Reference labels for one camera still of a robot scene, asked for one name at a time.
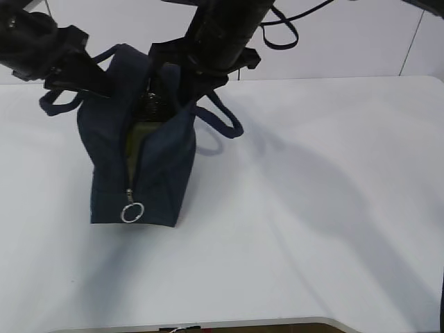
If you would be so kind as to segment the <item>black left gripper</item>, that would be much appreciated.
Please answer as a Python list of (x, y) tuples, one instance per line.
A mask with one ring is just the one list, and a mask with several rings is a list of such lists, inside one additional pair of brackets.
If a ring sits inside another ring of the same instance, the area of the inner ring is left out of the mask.
[(14, 76), (25, 81), (44, 79), (48, 90), (111, 97), (114, 84), (85, 52), (88, 39), (76, 26), (60, 28), (42, 12), (1, 13), (1, 65)]

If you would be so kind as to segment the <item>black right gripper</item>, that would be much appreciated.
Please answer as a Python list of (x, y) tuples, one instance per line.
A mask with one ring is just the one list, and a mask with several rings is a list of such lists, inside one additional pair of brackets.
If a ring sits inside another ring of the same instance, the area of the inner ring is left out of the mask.
[(162, 79), (164, 63), (178, 65), (181, 104), (197, 101), (228, 82), (228, 74), (255, 67), (257, 53), (246, 48), (261, 24), (260, 1), (176, 1), (195, 6), (196, 12), (185, 35), (152, 44), (148, 54), (150, 76), (147, 92), (157, 99), (167, 98)]

